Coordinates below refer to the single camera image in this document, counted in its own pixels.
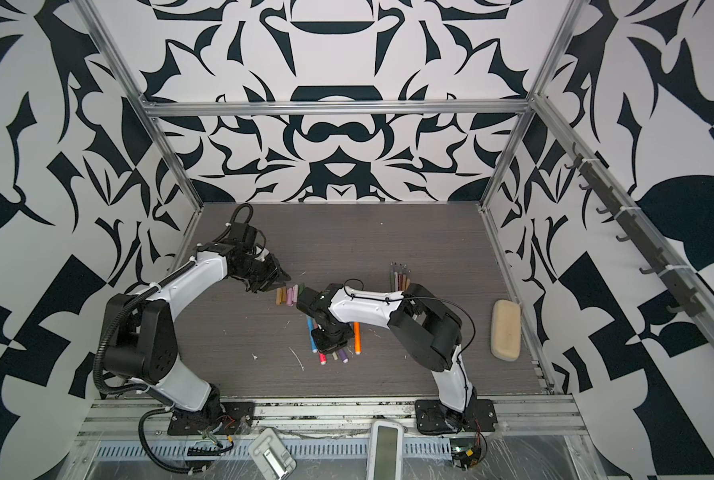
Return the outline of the green fountain pen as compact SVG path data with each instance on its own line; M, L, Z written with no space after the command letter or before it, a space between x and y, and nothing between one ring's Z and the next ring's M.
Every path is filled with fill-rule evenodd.
M395 262L391 262L389 265L389 282L390 282L390 288L391 288L392 292L397 290L396 274L397 274L396 264L395 264Z

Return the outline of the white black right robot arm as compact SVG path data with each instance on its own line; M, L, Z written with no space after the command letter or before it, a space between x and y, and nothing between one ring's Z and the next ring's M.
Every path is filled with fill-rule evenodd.
M318 325L311 337L322 354L337 352L356 340L357 324L392 332L407 356L432 373L438 389L436 400L415 402L419 433L496 430L493 402L478 397L466 372L463 353L471 344L464 341L461 318L469 314L457 304L434 296L420 284L382 293L334 283L322 291L305 288L296 307Z

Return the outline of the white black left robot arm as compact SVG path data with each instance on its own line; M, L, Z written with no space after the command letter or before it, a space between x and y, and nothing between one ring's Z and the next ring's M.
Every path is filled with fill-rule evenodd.
M220 391L183 362L175 322L194 300L223 280L238 280L252 293L283 286L290 277L266 243L261 230L232 221L163 280L113 296L93 363L98 392L143 392L192 429L216 429L225 415Z

